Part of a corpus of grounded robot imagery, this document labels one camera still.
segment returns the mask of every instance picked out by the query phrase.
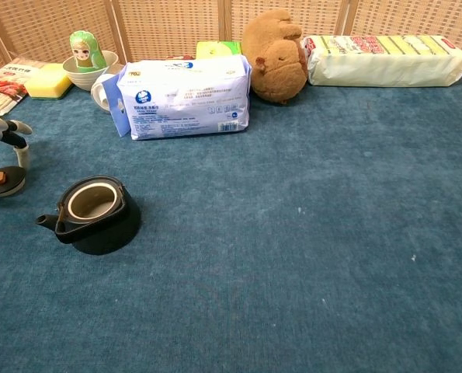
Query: yellow sponge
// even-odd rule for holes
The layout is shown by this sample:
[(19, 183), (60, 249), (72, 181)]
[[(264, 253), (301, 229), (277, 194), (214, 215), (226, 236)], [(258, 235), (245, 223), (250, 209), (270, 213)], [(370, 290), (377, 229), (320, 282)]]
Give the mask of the yellow sponge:
[(71, 84), (61, 64), (46, 64), (24, 86), (33, 99), (60, 99)]
[(196, 45), (196, 59), (215, 58), (241, 54), (241, 43), (238, 41), (199, 41)]

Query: plush toy ear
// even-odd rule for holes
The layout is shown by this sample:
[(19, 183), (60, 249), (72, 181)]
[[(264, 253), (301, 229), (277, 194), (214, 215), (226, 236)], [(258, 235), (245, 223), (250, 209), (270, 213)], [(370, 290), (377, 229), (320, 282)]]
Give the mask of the plush toy ear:
[(259, 69), (261, 72), (265, 72), (265, 58), (257, 57), (255, 63), (257, 69)]

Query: white mug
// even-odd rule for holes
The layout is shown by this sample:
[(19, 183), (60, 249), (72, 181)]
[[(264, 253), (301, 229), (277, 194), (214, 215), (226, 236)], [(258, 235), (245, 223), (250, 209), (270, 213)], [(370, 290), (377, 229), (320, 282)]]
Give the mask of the white mug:
[(108, 99), (106, 98), (105, 89), (103, 88), (104, 81), (112, 78), (113, 74), (102, 74), (100, 75), (91, 87), (92, 99), (101, 107), (103, 110), (109, 113)]

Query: stuffed animal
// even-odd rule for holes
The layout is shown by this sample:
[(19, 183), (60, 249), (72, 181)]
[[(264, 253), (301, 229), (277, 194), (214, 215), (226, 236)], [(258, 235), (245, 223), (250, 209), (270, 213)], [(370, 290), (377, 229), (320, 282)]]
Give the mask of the stuffed animal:
[(286, 104), (303, 89), (308, 70), (301, 34), (285, 9), (264, 12), (245, 27), (241, 50), (253, 68), (252, 89), (259, 97)]

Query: green matryoshka doll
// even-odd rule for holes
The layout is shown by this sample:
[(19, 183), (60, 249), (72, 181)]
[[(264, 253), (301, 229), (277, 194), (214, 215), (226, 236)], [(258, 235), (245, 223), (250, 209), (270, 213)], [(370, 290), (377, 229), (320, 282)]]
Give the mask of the green matryoshka doll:
[(107, 67), (98, 40), (88, 31), (76, 31), (70, 35), (70, 47), (74, 53), (78, 72), (90, 72)]

